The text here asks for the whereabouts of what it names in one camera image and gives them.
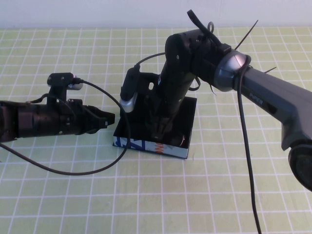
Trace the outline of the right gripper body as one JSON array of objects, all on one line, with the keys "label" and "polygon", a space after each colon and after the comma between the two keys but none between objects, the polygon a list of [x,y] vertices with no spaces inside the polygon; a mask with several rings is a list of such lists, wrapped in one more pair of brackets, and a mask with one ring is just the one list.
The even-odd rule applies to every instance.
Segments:
[{"label": "right gripper body", "polygon": [[153,89],[145,97],[145,126],[151,131],[152,122],[161,122],[162,117],[175,118],[194,80],[194,74],[166,69],[161,74],[145,73],[145,79],[154,83]]}]

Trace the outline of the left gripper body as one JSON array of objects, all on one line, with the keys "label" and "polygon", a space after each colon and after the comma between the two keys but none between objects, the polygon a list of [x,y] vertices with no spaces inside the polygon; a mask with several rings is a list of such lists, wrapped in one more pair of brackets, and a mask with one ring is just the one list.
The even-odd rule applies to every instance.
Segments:
[{"label": "left gripper body", "polygon": [[83,105],[81,99],[66,104],[19,103],[17,138],[94,134],[99,130],[99,121],[91,115],[95,110]]}]

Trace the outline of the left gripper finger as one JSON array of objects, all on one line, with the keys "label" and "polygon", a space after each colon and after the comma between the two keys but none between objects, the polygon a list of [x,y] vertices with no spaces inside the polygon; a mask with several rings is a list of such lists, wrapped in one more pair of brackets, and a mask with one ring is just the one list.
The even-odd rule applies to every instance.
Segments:
[{"label": "left gripper finger", "polygon": [[101,129],[106,129],[108,126],[113,125],[115,123],[114,120],[96,120],[94,123],[94,133]]},{"label": "left gripper finger", "polygon": [[97,107],[89,106],[89,111],[91,112],[91,115],[95,118],[102,119],[105,121],[114,121],[115,120],[115,114],[114,113],[102,111]]}]

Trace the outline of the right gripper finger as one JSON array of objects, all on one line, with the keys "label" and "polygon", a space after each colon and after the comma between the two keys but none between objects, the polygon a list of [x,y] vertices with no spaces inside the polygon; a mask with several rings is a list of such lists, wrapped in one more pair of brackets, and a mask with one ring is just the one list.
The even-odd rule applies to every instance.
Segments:
[{"label": "right gripper finger", "polygon": [[152,122],[152,130],[151,137],[155,140],[162,140],[163,132],[162,132],[162,124],[159,121]]},{"label": "right gripper finger", "polygon": [[173,117],[162,117],[161,118],[161,135],[169,133],[173,127]]}]

